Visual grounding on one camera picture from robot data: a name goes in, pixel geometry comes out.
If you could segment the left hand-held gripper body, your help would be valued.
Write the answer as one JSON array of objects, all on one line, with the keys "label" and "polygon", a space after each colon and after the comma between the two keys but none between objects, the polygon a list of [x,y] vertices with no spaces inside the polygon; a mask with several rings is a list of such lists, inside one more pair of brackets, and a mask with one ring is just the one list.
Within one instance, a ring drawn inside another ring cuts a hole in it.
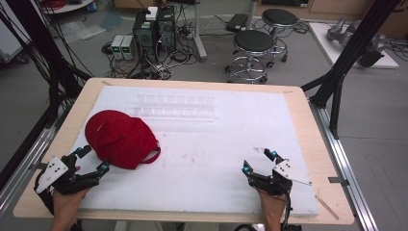
[{"label": "left hand-held gripper body", "polygon": [[77,174],[75,155],[52,157],[35,186],[37,193],[43,193],[53,187],[61,194],[78,193],[99,184],[98,172],[85,175]]}]

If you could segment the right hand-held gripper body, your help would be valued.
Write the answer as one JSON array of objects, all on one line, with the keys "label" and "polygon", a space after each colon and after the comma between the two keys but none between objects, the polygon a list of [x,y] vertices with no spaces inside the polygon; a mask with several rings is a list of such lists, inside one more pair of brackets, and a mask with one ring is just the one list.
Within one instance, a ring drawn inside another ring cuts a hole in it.
[{"label": "right hand-held gripper body", "polygon": [[304,173],[289,159],[276,164],[271,170],[271,175],[256,173],[251,166],[248,166],[248,184],[252,188],[261,190],[269,195],[288,193],[292,189],[293,182],[307,186],[312,185],[308,174]]}]

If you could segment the red baseball cap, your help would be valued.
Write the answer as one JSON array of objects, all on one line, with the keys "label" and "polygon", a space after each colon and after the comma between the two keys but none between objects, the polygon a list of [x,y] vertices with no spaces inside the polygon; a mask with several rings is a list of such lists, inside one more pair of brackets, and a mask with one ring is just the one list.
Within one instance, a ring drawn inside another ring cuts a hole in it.
[{"label": "red baseball cap", "polygon": [[85,137],[101,161],[124,169],[151,164],[161,154],[158,140],[141,118],[116,110],[93,115],[86,124]]}]

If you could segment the person's right hand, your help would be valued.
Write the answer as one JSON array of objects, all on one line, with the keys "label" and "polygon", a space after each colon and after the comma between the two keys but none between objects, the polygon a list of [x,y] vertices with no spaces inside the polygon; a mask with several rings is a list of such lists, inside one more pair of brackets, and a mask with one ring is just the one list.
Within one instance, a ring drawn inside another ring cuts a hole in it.
[{"label": "person's right hand", "polygon": [[261,199],[266,231],[281,231],[280,220],[286,208],[286,196],[283,194],[269,195],[260,190],[258,190],[258,195]]}]

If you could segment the person's left hand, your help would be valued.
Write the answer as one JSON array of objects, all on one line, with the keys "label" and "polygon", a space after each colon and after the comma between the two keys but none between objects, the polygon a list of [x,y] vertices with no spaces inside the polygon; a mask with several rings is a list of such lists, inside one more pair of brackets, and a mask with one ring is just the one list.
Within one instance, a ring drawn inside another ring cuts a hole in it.
[{"label": "person's left hand", "polygon": [[72,225],[76,223],[81,201],[89,191],[90,188],[72,194],[53,191],[54,218],[50,231],[70,231]]}]

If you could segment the wooden stick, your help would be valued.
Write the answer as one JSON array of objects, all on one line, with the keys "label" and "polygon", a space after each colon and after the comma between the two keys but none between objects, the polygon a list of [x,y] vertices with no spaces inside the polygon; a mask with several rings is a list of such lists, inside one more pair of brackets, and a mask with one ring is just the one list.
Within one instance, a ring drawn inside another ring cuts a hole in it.
[{"label": "wooden stick", "polygon": [[321,204],[321,206],[335,219],[339,220],[340,217],[335,213],[335,211],[318,195],[315,195],[317,201]]}]

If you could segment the white foam board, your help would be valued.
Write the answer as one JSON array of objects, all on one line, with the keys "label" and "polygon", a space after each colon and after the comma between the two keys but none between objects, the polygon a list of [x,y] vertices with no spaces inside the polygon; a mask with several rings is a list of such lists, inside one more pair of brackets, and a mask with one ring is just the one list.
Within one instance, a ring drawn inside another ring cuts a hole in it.
[{"label": "white foam board", "polygon": [[[134,114],[139,94],[213,97],[213,121],[147,119]],[[264,149],[276,151],[308,174],[289,105],[282,93],[226,90],[183,90],[142,87],[103,88],[95,113],[118,110],[141,118],[162,148],[157,161],[134,170],[112,167],[82,202],[85,209],[257,214],[259,196],[242,173],[247,160],[269,175],[274,163]],[[315,217],[319,207],[311,186],[294,183],[292,213]]]}]

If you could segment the clear plastic rack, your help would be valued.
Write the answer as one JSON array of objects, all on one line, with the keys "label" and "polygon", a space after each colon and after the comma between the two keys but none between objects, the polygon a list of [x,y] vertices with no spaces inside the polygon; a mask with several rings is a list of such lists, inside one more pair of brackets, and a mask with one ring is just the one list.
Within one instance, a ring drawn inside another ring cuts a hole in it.
[{"label": "clear plastic rack", "polygon": [[139,94],[131,109],[147,119],[213,121],[216,117],[215,99],[205,96]]}]

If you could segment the black round stool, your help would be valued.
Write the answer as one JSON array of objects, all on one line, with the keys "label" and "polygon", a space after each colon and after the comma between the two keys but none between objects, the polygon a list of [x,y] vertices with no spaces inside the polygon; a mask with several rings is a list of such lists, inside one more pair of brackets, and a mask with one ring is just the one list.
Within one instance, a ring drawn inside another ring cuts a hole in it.
[{"label": "black round stool", "polygon": [[282,54],[281,61],[284,63],[288,59],[288,46],[278,37],[278,34],[286,29],[292,28],[297,22],[297,17],[286,10],[268,9],[262,13],[262,20],[269,27],[269,35],[272,37],[273,46],[269,53],[272,59],[267,62],[267,67],[271,68],[274,65],[274,59],[278,54]]},{"label": "black round stool", "polygon": [[265,56],[273,47],[272,38],[261,31],[244,30],[234,35],[234,54],[242,53],[224,68],[229,74],[228,83],[233,83],[235,79],[248,81],[254,84],[258,81],[264,84],[268,80],[266,66],[259,60]]}]

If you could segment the grey power supply unit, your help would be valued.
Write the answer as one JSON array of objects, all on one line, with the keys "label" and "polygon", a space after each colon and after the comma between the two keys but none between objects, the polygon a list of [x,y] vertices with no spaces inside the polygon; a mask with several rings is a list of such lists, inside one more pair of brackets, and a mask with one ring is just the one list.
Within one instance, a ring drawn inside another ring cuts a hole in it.
[{"label": "grey power supply unit", "polygon": [[133,60],[136,54],[136,46],[133,36],[125,36],[121,43],[122,55],[125,60]]},{"label": "grey power supply unit", "polygon": [[123,35],[116,35],[111,44],[111,49],[113,51],[113,54],[116,60],[124,59],[122,51],[121,51],[121,44],[123,42],[123,39],[124,39]]}]

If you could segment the black computer tower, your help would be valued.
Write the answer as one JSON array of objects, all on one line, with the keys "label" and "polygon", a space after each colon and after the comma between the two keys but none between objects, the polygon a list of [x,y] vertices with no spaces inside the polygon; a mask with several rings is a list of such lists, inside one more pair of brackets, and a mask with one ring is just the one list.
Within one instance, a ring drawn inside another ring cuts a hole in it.
[{"label": "black computer tower", "polygon": [[175,10],[173,6],[160,8],[158,12],[158,26],[162,47],[172,52],[176,50],[175,43]]},{"label": "black computer tower", "polygon": [[141,53],[144,53],[151,63],[157,62],[155,47],[158,37],[157,23],[146,19],[147,10],[137,13],[133,26],[133,34]]}]

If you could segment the black flat case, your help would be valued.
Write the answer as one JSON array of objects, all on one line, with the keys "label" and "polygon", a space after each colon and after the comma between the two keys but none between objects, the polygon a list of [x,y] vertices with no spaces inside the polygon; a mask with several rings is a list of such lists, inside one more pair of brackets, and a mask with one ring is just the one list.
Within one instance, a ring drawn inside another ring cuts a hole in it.
[{"label": "black flat case", "polygon": [[237,13],[227,22],[225,29],[230,32],[237,33],[245,29],[247,15],[245,13]]}]

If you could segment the grey desk leg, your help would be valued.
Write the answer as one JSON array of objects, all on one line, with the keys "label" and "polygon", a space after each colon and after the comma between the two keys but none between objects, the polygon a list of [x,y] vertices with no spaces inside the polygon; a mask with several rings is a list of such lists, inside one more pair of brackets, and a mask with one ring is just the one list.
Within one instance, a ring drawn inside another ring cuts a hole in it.
[{"label": "grey desk leg", "polygon": [[194,1],[194,32],[193,40],[198,53],[198,60],[204,62],[207,60],[207,52],[200,36],[200,0]]}]

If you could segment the aluminium rail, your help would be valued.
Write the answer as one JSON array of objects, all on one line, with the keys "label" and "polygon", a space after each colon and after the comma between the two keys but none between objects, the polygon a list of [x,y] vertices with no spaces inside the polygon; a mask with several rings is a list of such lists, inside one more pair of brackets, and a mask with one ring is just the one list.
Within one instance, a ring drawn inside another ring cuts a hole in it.
[{"label": "aluminium rail", "polygon": [[326,109],[318,108],[312,104],[310,104],[310,108],[326,143],[334,168],[338,173],[335,182],[342,185],[345,196],[350,204],[352,215],[357,219],[362,231],[379,231],[343,145],[329,129],[329,113],[327,113]]},{"label": "aluminium rail", "polygon": [[69,110],[60,107],[57,117],[50,119],[47,108],[11,159],[0,171],[0,218],[7,212],[22,185],[43,158],[55,139]]}]

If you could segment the black metal frame stand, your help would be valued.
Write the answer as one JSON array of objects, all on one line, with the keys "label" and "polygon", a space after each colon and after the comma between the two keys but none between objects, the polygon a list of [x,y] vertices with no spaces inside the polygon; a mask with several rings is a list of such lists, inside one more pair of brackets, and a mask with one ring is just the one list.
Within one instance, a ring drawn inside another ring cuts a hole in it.
[{"label": "black metal frame stand", "polygon": [[36,63],[38,71],[49,86],[49,107],[46,110],[45,118],[47,125],[50,126],[58,119],[59,108],[63,102],[79,96],[83,89],[79,81],[87,81],[91,75],[64,58],[31,0],[5,1],[45,60],[46,67],[42,67],[36,54],[16,31],[18,26],[13,26],[7,15],[0,11],[0,20]]},{"label": "black metal frame stand", "polygon": [[327,100],[333,97],[329,129],[336,139],[339,138],[338,121],[344,78],[401,1],[374,0],[338,60],[324,75],[301,87],[303,91],[319,87],[318,91],[310,97],[310,102],[318,108],[325,108]]}]

